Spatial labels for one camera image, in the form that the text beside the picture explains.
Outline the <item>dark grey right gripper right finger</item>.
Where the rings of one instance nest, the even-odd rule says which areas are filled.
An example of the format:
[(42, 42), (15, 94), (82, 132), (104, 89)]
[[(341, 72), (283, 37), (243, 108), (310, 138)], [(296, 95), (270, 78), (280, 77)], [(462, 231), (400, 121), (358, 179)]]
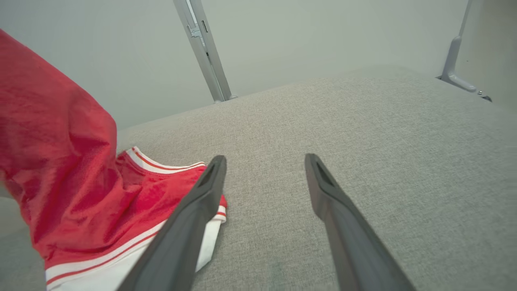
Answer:
[(413, 291), (415, 287), (316, 154), (305, 155), (314, 213), (323, 221), (342, 291)]

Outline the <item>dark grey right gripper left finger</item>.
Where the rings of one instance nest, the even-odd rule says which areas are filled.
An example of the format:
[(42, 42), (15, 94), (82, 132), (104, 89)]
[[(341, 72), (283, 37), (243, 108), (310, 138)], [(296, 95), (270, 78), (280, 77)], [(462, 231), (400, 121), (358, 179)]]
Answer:
[(118, 287), (120, 291), (189, 291), (207, 223), (217, 214), (227, 159), (215, 156)]

